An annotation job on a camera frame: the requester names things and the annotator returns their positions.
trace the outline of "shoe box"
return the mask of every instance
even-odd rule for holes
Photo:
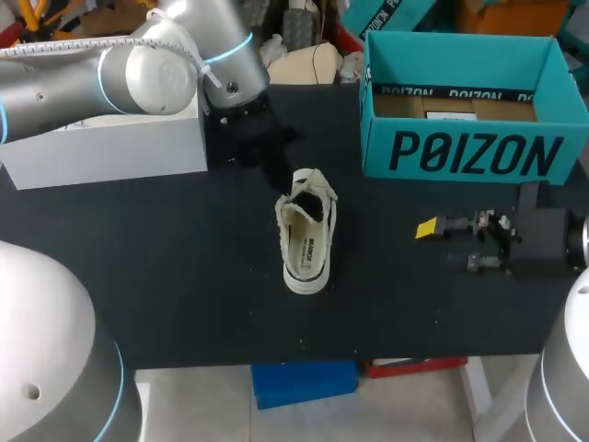
[[[414,30],[434,0],[355,0],[341,6],[341,23],[361,41],[370,30]]]
[[[589,135],[551,38],[371,32],[360,101],[368,177],[563,184]]]
[[[559,32],[570,0],[456,0],[458,32],[550,36]]]

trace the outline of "teal shoe box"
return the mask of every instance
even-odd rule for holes
[[[564,184],[589,114],[552,38],[369,32],[362,166],[375,178]],[[375,115],[376,95],[528,105],[530,122]]]
[[[355,0],[341,22],[365,41],[370,30],[413,30],[433,3],[434,0]]]

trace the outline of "white sneaker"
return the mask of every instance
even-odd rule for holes
[[[284,281],[295,293],[312,295],[328,283],[337,200],[320,170],[299,169],[291,194],[276,202]]]

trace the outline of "paper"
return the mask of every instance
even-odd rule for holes
[[[477,115],[470,112],[427,112],[428,120],[471,120],[476,121]]]

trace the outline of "black work surface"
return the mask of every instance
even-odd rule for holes
[[[271,98],[305,135],[294,166],[320,168],[340,197],[324,293],[284,285],[277,195],[256,170],[23,192],[3,170],[0,239],[71,269],[133,368],[541,350],[574,278],[456,273],[445,255],[475,250],[473,238],[413,239],[434,215],[508,210],[515,186],[364,178],[356,87]],[[589,212],[583,182],[555,196]]]

